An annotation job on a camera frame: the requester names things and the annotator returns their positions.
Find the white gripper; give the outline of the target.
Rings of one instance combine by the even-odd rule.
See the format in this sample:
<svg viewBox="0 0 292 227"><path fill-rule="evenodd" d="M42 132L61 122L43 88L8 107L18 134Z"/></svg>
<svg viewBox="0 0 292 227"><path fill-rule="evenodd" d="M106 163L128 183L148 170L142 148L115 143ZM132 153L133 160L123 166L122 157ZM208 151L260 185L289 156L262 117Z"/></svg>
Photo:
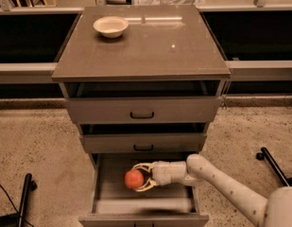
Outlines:
<svg viewBox="0 0 292 227"><path fill-rule="evenodd" d="M135 189L136 192L145 192L156 185L167 185L171 181L171 167L168 162L159 161L152 163L139 163L132 167L132 170L143 170L152 172L152 179L148 179L142 186Z"/></svg>

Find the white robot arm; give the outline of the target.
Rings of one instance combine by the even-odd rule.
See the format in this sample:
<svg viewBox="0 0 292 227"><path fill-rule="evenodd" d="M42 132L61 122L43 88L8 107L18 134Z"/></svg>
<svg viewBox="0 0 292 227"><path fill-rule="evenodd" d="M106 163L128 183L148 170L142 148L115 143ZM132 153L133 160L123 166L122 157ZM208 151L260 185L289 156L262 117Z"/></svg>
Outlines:
<svg viewBox="0 0 292 227"><path fill-rule="evenodd" d="M292 227L292 186L284 186L265 198L225 174L199 154L191 154L185 161L140 163L132 170L150 174L146 182L135 188L147 191L155 186L181 183L196 186L205 180L217 189L255 227Z"/></svg>

